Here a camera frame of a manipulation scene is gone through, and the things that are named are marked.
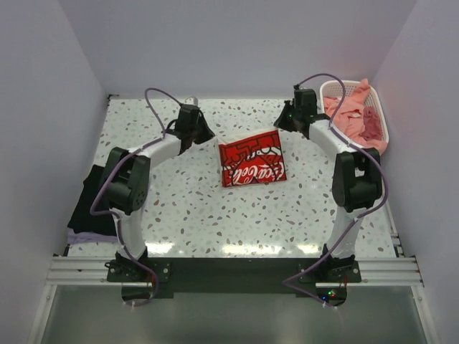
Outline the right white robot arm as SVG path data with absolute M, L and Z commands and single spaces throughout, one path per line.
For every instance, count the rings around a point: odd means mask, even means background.
M 380 154 L 375 148 L 352 143 L 326 114 L 318 112 L 316 103 L 313 90 L 295 88 L 293 99 L 285 101 L 274 126 L 301 133 L 334 160 L 331 191 L 337 211 L 323 256 L 347 259 L 355 255 L 361 221 L 377 209 L 374 204 L 383 194 Z

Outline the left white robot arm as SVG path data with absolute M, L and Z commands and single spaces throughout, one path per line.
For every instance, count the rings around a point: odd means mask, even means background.
M 120 245 L 119 255 L 138 260 L 147 252 L 141 220 L 153 168 L 213 137 L 201 109 L 182 104 L 178 118 L 168 124 L 164 136 L 135 148 L 115 147 L 109 152 L 95 201 L 108 204 Z

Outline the white t shirt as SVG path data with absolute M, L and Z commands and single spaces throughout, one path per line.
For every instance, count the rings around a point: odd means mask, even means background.
M 277 129 L 262 129 L 217 140 L 225 188 L 287 180 Z

